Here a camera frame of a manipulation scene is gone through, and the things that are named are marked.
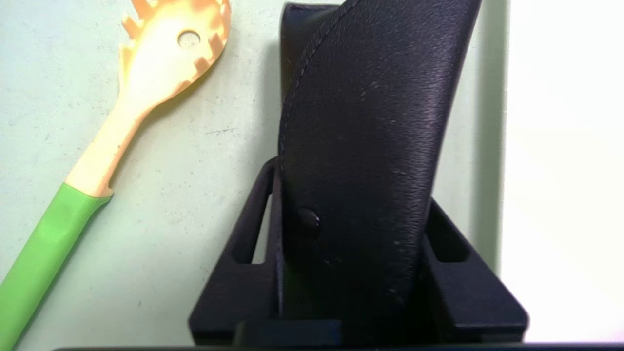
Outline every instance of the green handle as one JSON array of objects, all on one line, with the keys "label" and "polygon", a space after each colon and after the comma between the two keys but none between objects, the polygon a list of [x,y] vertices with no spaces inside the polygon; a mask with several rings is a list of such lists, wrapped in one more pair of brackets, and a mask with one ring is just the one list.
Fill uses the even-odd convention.
[{"label": "green handle", "polygon": [[109,199],[61,185],[0,284],[0,351],[13,347],[89,217]]}]

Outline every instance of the spoon hole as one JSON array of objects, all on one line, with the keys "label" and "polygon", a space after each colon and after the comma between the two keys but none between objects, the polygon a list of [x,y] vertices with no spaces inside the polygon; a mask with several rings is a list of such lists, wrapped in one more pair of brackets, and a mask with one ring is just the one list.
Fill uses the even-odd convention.
[{"label": "spoon hole", "polygon": [[201,38],[199,34],[194,31],[184,31],[178,37],[178,45],[182,49],[191,49],[197,45],[199,45]]}]

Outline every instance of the bright white background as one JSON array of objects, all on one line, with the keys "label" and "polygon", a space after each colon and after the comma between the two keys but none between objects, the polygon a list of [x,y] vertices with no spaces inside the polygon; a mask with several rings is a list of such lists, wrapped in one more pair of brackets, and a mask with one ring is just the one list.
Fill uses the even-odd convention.
[{"label": "bright white background", "polygon": [[511,2],[500,273],[529,341],[624,341],[624,2]]}]

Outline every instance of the black leather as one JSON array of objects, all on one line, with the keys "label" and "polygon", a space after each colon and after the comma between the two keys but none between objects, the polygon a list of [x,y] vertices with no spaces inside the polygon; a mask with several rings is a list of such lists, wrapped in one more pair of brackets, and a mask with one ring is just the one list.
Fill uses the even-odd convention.
[{"label": "black leather", "polygon": [[281,17],[281,98],[286,98],[299,57],[318,28],[339,8],[338,5],[286,4]]},{"label": "black leather", "polygon": [[[348,0],[321,11],[294,75],[284,67],[278,171],[284,218],[295,218],[284,222],[285,289],[301,290],[284,295],[306,296],[285,302],[285,317],[342,320],[346,344],[405,332],[479,4]],[[300,209],[316,213],[319,229],[296,220]]]}]

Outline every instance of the white surface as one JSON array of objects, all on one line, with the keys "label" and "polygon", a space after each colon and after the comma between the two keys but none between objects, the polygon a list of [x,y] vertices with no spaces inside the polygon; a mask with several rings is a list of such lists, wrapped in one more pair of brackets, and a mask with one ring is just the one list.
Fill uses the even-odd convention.
[{"label": "white surface", "polygon": [[[276,154],[282,7],[232,1],[220,62],[140,128],[114,198],[85,230],[18,351],[192,344],[188,316],[256,173]],[[0,2],[0,279],[114,104],[124,11],[132,13],[129,0]],[[505,11],[506,2],[484,3],[434,191],[490,263]]]},{"label": "white surface", "polygon": [[500,272],[527,341],[624,341],[622,13],[511,4]]}]

